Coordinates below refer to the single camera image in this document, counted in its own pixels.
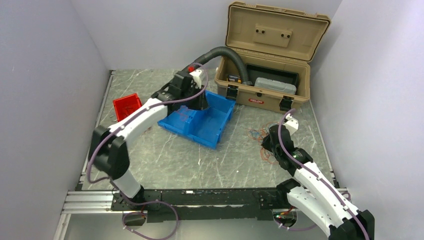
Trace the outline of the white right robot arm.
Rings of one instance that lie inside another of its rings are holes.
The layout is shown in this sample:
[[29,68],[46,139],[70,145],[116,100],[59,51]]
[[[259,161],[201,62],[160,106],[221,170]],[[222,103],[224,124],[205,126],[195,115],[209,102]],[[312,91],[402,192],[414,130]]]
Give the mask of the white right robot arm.
[[312,157],[295,147],[285,126],[273,125],[262,147],[271,152],[291,178],[277,185],[276,203],[303,212],[330,240],[373,240],[375,218],[359,210],[321,173]]

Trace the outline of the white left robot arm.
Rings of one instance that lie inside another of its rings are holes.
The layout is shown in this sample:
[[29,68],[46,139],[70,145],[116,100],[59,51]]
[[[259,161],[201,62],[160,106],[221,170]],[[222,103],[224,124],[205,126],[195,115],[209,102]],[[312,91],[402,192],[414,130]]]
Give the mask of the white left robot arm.
[[203,81],[209,81],[205,70],[178,71],[141,108],[125,119],[109,127],[96,127],[88,152],[87,181],[95,183],[91,179],[91,168],[96,167],[125,195],[123,202],[129,209],[139,209],[145,202],[145,190],[130,171],[128,146],[181,106],[191,110],[207,109],[207,83],[202,83]]

